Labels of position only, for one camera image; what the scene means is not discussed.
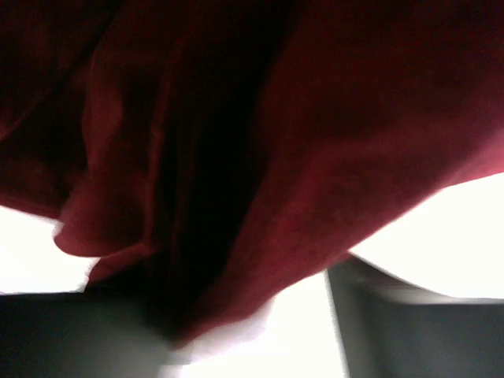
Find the dark red cloth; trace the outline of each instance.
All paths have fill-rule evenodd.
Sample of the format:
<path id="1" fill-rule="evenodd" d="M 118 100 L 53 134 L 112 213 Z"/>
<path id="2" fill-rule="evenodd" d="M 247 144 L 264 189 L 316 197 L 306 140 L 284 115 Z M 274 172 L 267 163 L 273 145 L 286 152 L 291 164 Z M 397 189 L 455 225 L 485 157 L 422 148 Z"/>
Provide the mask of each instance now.
<path id="1" fill-rule="evenodd" d="M 180 338 L 504 171 L 504 3 L 2 0 L 0 203 Z"/>

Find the red fabric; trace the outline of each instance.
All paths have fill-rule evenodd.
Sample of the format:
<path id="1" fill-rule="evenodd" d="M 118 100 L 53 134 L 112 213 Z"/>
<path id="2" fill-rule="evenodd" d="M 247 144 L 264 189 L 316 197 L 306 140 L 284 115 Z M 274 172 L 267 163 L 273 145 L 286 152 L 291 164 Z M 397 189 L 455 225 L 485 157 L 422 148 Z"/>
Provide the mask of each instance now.
<path id="1" fill-rule="evenodd" d="M 0 2 L 0 203 L 182 340 L 504 171 L 500 0 Z"/>

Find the white surface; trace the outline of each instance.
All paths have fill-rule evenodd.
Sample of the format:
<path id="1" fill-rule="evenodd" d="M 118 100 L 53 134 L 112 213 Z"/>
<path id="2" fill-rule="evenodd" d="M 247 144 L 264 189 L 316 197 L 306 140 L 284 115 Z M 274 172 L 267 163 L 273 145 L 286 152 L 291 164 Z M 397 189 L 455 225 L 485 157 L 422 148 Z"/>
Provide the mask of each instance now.
<path id="1" fill-rule="evenodd" d="M 347 377 L 334 324 L 328 278 L 320 273 L 282 291 L 242 324 L 195 340 L 195 363 L 182 367 L 179 377 Z"/>
<path id="2" fill-rule="evenodd" d="M 504 174 L 448 187 L 351 251 L 420 287 L 504 298 Z"/>
<path id="3" fill-rule="evenodd" d="M 87 282 L 95 258 L 61 252 L 53 242 L 54 220 L 0 206 L 0 292 L 76 291 Z"/>

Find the bright background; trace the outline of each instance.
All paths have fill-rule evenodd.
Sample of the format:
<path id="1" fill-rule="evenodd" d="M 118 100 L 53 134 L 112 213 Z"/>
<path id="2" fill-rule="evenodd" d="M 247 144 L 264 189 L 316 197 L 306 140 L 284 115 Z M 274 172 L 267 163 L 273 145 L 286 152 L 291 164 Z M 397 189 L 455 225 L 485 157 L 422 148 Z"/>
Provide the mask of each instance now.
<path id="1" fill-rule="evenodd" d="M 441 294 L 504 298 L 504 174 L 440 191 L 352 249 L 371 264 Z M 96 259 L 63 254 L 57 222 L 0 207 L 0 291 L 77 291 Z M 195 340 L 194 363 L 160 376 L 346 375 L 325 273 L 278 294 L 247 321 Z"/>

